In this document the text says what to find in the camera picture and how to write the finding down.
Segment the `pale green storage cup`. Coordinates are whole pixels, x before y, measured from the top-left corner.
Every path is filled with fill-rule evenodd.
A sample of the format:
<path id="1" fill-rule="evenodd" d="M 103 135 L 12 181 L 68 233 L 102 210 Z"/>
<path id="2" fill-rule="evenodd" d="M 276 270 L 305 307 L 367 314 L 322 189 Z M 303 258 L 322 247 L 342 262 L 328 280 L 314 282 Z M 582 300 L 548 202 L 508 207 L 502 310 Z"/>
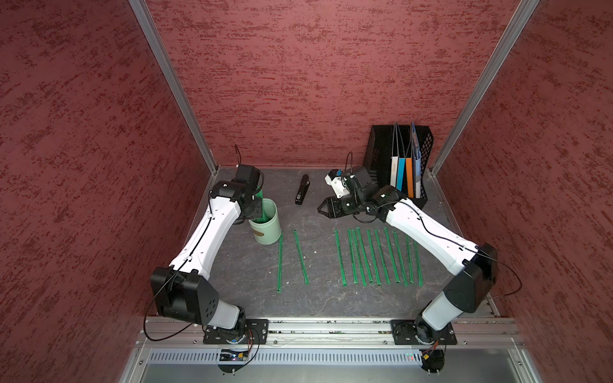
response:
<path id="1" fill-rule="evenodd" d="M 258 220 L 249 220 L 249 225 L 258 244 L 271 245 L 277 242 L 283 233 L 279 222 L 278 208 L 272 199 L 263 199 L 263 213 L 268 219 L 266 222 L 263 222 L 262 218 L 258 218 Z"/>

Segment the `green straw twelfth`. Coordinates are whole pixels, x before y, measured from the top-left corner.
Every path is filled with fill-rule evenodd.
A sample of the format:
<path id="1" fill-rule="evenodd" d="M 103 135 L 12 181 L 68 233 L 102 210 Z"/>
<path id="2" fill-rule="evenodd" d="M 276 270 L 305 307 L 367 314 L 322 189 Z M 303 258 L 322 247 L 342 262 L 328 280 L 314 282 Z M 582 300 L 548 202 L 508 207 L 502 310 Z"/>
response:
<path id="1" fill-rule="evenodd" d="M 294 239 L 295 239 L 295 246 L 296 246 L 298 257 L 299 257 L 299 263 L 300 263 L 301 271 L 302 271 L 302 274 L 303 274 L 303 280 L 304 280 L 305 285 L 309 286 L 310 285 L 310 280 L 309 280 L 309 277 L 308 277 L 308 273 L 306 271 L 307 268 L 306 268 L 306 265 L 305 265 L 305 257 L 303 255 L 301 244 L 300 244 L 300 241 L 299 241 L 299 233 L 298 233 L 298 231 L 297 230 L 293 230 L 293 235 L 294 235 Z"/>

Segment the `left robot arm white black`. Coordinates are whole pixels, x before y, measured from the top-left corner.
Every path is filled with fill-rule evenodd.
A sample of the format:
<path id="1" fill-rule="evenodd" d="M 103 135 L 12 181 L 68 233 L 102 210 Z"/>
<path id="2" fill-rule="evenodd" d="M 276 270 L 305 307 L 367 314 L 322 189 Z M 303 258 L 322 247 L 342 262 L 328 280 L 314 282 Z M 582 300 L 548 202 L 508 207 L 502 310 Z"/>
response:
<path id="1" fill-rule="evenodd" d="M 208 195 L 201 221 L 179 255 L 168 267 L 158 267 L 150 277 L 150 306 L 166 318 L 188 325 L 214 327 L 223 340 L 240 343 L 248 334 L 244 309 L 220 299 L 209 282 L 212 266 L 231 227 L 262 212 L 264 175 L 241 164 L 230 181 L 217 182 Z"/>

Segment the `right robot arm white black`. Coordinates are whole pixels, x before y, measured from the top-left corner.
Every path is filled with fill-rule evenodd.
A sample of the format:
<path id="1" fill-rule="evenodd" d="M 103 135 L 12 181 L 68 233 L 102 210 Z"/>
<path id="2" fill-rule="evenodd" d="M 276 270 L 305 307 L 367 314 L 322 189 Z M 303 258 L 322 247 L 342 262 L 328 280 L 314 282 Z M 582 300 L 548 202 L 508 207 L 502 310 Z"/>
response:
<path id="1" fill-rule="evenodd" d="M 475 312 L 496 282 L 496 249 L 456 235 L 389 185 L 366 195 L 353 191 L 340 198 L 328 197 L 318 212 L 331 219 L 363 212 L 371 215 L 416 240 L 453 275 L 413 321 L 416 342 L 423 345 L 445 336 L 445 328 L 454 319 Z"/>

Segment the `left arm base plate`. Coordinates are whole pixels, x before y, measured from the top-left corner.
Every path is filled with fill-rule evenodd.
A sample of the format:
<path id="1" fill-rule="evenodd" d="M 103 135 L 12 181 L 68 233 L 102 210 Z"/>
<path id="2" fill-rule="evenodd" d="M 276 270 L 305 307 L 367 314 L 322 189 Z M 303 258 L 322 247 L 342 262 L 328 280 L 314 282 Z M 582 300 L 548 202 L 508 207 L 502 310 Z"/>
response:
<path id="1" fill-rule="evenodd" d="M 204 328 L 205 345 L 247 345 L 252 342 L 265 345 L 268 340 L 270 321 L 268 319 L 245 319 L 234 329 L 207 326 Z"/>

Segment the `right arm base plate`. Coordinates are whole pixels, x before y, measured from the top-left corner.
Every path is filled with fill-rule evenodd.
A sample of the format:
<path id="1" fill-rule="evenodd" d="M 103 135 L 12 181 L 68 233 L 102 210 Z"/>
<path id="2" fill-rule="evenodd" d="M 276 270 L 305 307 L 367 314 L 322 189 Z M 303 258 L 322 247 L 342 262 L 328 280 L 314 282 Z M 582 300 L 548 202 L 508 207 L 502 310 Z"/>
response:
<path id="1" fill-rule="evenodd" d="M 391 320 L 391 334 L 396 346 L 456 346 L 458 344 L 452 323 L 434 330 L 425 321 Z"/>

